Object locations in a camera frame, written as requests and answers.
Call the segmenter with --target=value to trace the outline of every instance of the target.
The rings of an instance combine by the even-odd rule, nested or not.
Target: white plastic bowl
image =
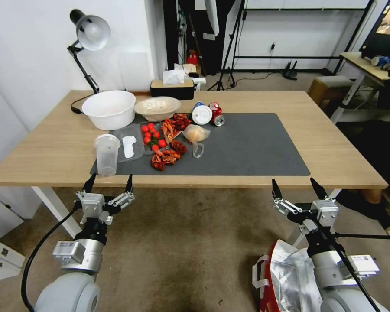
[[[173,97],[151,97],[136,103],[134,111],[148,121],[162,121],[171,118],[181,107],[181,101]]]
[[[82,105],[82,112],[101,130],[117,130],[128,126],[134,120],[133,93],[113,90],[88,98]]]

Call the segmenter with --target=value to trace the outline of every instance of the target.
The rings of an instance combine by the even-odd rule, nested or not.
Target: wooden stool
[[[352,81],[345,76],[323,76],[312,81],[308,95],[330,117],[347,95]]]

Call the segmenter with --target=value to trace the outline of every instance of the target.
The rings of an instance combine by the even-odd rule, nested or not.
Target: monitor
[[[390,56],[390,1],[387,2],[360,51],[363,57]]]

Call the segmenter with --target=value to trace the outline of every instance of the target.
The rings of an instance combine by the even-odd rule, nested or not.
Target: wooden tabletop
[[[345,60],[354,66],[364,70],[369,75],[381,81],[389,80],[390,77],[387,71],[381,70],[379,67],[371,65],[369,61],[361,57],[361,52],[343,52],[340,54]]]
[[[71,91],[0,164],[0,185],[82,187],[95,161],[94,139],[106,131],[69,106],[90,91]],[[137,96],[140,101],[146,97]],[[303,91],[198,91],[182,101],[216,101],[223,113],[276,113],[311,176],[326,188],[383,189],[384,179]],[[270,187],[272,176],[134,176],[136,187]],[[309,177],[278,176],[283,188],[310,188]],[[123,187],[127,176],[97,177],[95,186]]]

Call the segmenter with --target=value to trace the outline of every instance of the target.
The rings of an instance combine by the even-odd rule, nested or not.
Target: lamp shade
[[[97,51],[107,44],[111,31],[104,19],[95,15],[85,15],[78,9],[72,10],[69,17],[76,26],[78,41],[84,49]]]

